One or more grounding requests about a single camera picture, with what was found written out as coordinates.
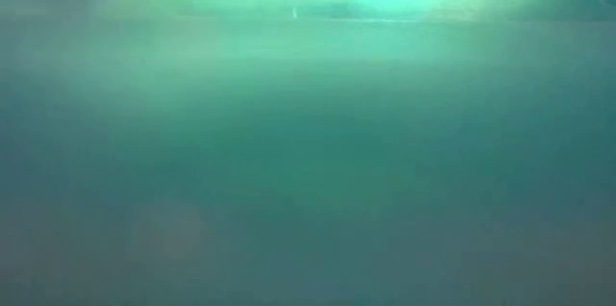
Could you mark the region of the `blue plastic bin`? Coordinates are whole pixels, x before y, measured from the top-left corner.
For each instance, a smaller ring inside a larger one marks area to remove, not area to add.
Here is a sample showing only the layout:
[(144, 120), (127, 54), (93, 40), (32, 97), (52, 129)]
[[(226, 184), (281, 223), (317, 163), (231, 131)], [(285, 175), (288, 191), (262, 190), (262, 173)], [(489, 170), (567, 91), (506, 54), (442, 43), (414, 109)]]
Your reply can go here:
[(0, 306), (616, 306), (616, 0), (0, 0)]

